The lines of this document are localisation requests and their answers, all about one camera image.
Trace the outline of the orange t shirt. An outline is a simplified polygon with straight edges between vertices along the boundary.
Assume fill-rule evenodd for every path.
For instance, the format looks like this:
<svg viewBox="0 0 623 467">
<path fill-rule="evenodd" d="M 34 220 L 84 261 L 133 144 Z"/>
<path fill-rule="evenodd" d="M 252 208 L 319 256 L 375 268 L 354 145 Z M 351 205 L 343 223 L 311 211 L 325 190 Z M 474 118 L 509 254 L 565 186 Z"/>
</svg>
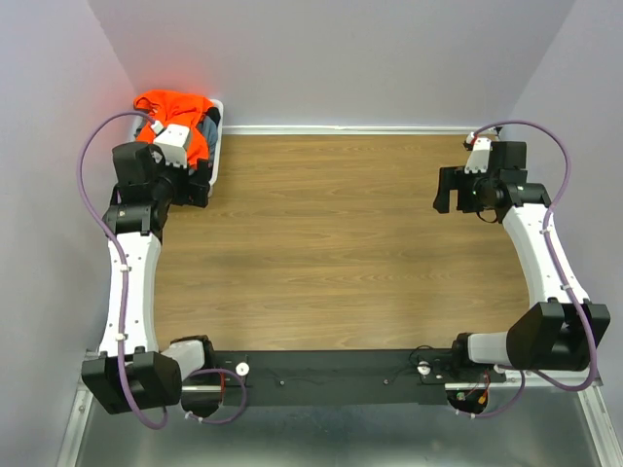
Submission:
<svg viewBox="0 0 623 467">
<path fill-rule="evenodd" d="M 187 163 L 192 169 L 197 168 L 198 160 L 208 160 L 209 144 L 202 131 L 208 111 L 214 108 L 211 100 L 199 94 L 149 90 L 133 100 L 133 108 L 147 113 L 165 127 L 178 125 L 189 129 Z"/>
</svg>

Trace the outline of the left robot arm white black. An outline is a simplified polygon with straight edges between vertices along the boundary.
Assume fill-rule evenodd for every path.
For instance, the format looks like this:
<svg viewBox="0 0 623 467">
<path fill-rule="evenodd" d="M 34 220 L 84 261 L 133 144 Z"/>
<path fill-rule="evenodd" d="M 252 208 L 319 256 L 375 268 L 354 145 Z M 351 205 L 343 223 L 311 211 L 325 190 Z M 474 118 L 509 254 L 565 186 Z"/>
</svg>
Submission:
<svg viewBox="0 0 623 467">
<path fill-rule="evenodd" d="M 155 278 L 165 223 L 173 205 L 205 208 L 210 163 L 194 172 L 165 162 L 155 144 L 132 141 L 112 151 L 117 183 L 98 222 L 108 239 L 111 282 L 98 355 L 82 365 L 86 387 L 110 414 L 176 405 L 182 383 L 209 382 L 216 370 L 206 336 L 160 349 L 155 332 Z"/>
</svg>

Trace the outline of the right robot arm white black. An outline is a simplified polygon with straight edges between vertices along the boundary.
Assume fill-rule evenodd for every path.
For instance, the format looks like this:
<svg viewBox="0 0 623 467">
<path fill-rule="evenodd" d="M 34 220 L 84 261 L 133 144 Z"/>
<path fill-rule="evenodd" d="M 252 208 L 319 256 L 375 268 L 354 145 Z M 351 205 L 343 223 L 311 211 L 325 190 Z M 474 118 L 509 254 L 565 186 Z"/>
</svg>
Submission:
<svg viewBox="0 0 623 467">
<path fill-rule="evenodd" d="M 468 136 L 464 145 L 470 152 L 466 164 L 440 169 L 433 207 L 449 213 L 451 195 L 456 194 L 462 213 L 495 213 L 515 247 L 530 308 L 506 332 L 458 335 L 447 360 L 450 374 L 468 381 L 483 365 L 528 371 L 587 369 L 590 348 L 600 343 L 609 325 L 609 311 L 589 298 L 572 271 L 546 188 L 527 180 L 526 144 Z"/>
</svg>

